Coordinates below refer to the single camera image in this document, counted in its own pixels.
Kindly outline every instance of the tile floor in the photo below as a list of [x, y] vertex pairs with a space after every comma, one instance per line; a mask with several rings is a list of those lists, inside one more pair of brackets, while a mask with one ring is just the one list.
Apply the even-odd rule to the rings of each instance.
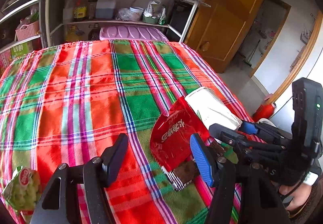
[[251, 67], [243, 63], [241, 59], [234, 57], [225, 72], [218, 74], [250, 116], [265, 98], [264, 93], [249, 77], [251, 70]]

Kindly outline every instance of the pink container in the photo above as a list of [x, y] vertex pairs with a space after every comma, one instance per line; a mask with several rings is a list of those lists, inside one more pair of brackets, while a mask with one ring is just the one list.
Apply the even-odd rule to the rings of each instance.
[[22, 25], [19, 29], [16, 30], [16, 35], [18, 41], [22, 41], [29, 37], [37, 35], [39, 31], [39, 21], [36, 21], [30, 25]]
[[111, 25], [101, 28], [100, 40], [110, 39], [168, 42], [166, 36], [156, 28], [133, 25]]

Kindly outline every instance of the blue gripper pad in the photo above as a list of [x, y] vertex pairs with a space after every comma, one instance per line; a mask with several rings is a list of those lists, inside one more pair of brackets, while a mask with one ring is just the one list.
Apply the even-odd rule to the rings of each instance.
[[238, 129], [238, 131], [245, 132], [246, 134], [249, 134], [249, 135], [258, 134], [258, 129], [256, 128], [255, 123], [250, 123], [247, 121], [242, 121], [242, 124]]
[[212, 176], [212, 168], [217, 168], [216, 162], [214, 161], [210, 152], [207, 150], [207, 147], [204, 145], [199, 134], [195, 133], [191, 135], [190, 146], [193, 157], [204, 182], [209, 187], [213, 187], [214, 178]]

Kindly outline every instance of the jar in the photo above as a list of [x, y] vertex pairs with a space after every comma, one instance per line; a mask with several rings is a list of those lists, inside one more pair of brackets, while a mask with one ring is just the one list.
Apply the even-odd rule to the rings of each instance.
[[144, 9], [140, 7], [130, 7], [131, 12], [131, 20], [134, 22], [138, 22], [141, 19]]
[[91, 20], [95, 17], [96, 3], [98, 0], [88, 0], [88, 18]]

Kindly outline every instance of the plastic storage box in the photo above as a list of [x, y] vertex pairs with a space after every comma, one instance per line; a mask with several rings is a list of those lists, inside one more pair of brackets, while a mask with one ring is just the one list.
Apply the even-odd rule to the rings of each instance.
[[133, 25], [111, 25], [101, 28], [100, 40], [110, 39], [162, 42], [168, 41], [166, 36], [164, 36], [164, 34], [156, 28]]
[[112, 19], [116, 2], [116, 0], [98, 0], [96, 3], [95, 18]]

